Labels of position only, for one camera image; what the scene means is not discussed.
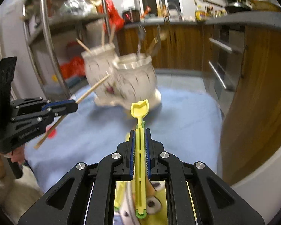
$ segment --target white ceramic pot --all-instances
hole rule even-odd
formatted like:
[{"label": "white ceramic pot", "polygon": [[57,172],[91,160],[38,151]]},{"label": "white ceramic pot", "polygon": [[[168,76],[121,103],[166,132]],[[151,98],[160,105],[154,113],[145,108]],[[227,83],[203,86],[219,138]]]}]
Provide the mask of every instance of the white ceramic pot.
[{"label": "white ceramic pot", "polygon": [[113,43],[97,46],[90,49],[91,53],[85,51],[81,55],[84,59],[85,76],[88,83],[93,86],[100,79],[106,76],[106,72],[111,76],[95,90],[95,94],[103,102],[109,102],[116,98],[106,93],[106,89],[113,85],[115,79],[113,74],[112,62],[118,58]]},{"label": "white ceramic pot", "polygon": [[131,104],[149,100],[150,109],[161,102],[156,89],[157,77],[152,66],[152,58],[144,54],[129,54],[117,57],[114,45],[91,49],[92,54],[83,52],[85,74],[92,86],[108,72],[111,76],[95,91],[98,106],[121,105],[130,110]]}]

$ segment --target blue tablecloth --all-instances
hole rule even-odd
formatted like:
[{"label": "blue tablecloth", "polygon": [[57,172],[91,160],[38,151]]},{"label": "blue tablecloth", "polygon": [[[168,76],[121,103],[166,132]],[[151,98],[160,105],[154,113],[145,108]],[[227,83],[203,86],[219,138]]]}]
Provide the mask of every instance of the blue tablecloth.
[{"label": "blue tablecloth", "polygon": [[[80,97],[89,86],[76,93]],[[162,104],[145,117],[152,139],[183,162],[205,162],[217,171],[221,113],[207,94],[160,88]],[[46,192],[79,162],[93,164],[116,151],[137,120],[121,107],[97,107],[89,95],[76,113],[57,127],[57,134],[35,150],[36,138],[26,144],[25,157]]]}]

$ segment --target oven handle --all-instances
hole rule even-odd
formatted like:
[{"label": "oven handle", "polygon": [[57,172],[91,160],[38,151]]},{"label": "oven handle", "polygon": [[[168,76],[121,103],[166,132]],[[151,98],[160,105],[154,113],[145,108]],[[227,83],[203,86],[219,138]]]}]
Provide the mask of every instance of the oven handle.
[{"label": "oven handle", "polygon": [[215,39],[210,38],[210,37],[209,37],[209,41],[212,44],[215,44],[216,46],[218,46],[219,48],[223,49],[224,51],[226,51],[230,54],[232,54],[232,53],[243,53],[243,50],[239,49],[238,47],[230,46],[229,44],[226,44],[222,41],[218,41],[218,40],[215,40]]},{"label": "oven handle", "polygon": [[215,67],[213,66],[211,61],[208,61],[209,66],[211,67],[213,73],[215,74],[216,78],[219,80],[222,88],[226,91],[234,91],[234,87],[231,85],[226,85],[224,80],[221,78],[220,74],[218,73],[218,71],[215,69]]}]

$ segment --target screw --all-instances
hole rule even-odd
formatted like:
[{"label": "screw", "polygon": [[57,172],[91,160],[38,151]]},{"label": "screw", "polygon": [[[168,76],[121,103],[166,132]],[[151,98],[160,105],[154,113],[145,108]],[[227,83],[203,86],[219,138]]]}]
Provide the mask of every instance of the screw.
[{"label": "screw", "polygon": [[168,158],[170,155],[167,152],[160,153],[161,158]]},{"label": "screw", "polygon": [[85,168],[85,164],[82,163],[82,162],[80,162],[80,163],[78,163],[78,164],[76,165],[76,168],[77,168],[78,170],[82,170],[82,169]]},{"label": "screw", "polygon": [[204,167],[205,167],[204,163],[202,163],[202,162],[197,162],[196,163],[196,168],[203,169]]},{"label": "screw", "polygon": [[113,158],[113,159],[119,159],[120,157],[121,157],[121,154],[120,153],[113,153],[112,155],[111,155],[111,157]]}]

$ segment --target faucet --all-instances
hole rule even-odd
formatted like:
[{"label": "faucet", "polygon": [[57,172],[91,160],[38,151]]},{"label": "faucet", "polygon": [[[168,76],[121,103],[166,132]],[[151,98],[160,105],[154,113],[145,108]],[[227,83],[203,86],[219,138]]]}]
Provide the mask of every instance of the faucet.
[{"label": "faucet", "polygon": [[167,4],[167,12],[168,12],[168,14],[170,15],[170,12],[169,12],[169,6],[170,5],[172,5],[172,6],[174,6],[176,8],[177,13],[178,13],[178,18],[179,18],[179,20],[182,20],[181,12],[179,11],[177,5],[175,3],[173,3],[173,2],[168,2],[168,4]]}]

